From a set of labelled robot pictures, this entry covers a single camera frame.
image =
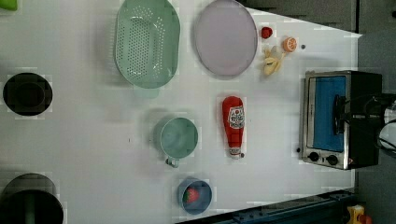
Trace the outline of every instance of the mint green colander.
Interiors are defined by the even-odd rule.
[[[116,62],[132,84],[155,89],[177,70],[180,22],[167,0],[125,0],[118,16]]]

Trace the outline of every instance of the bowl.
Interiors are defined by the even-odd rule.
[[[38,189],[23,190],[7,198],[7,222],[12,224],[62,224],[64,210],[52,194]]]
[[[199,192],[199,198],[193,203],[183,202],[183,195],[187,188],[194,188]],[[177,201],[180,206],[189,214],[198,215],[203,213],[212,202],[212,189],[203,180],[196,178],[185,179],[177,189]]]
[[[52,102],[52,87],[42,76],[21,73],[10,78],[4,89],[6,105],[22,116],[36,116],[49,108]]]

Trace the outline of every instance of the oven window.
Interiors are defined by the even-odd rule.
[[[317,77],[315,81],[313,147],[334,152],[344,151],[344,134],[334,134],[332,107],[336,95],[346,96],[346,77]]]

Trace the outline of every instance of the bottle label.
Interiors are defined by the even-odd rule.
[[[230,127],[233,129],[241,129],[245,127],[244,107],[231,107],[230,114],[228,115],[228,122],[230,123]]]

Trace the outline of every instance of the red ketchup bottle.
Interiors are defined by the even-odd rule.
[[[244,158],[245,155],[241,153],[245,128],[245,111],[242,100],[235,96],[227,97],[222,104],[222,114],[231,157],[236,160]]]

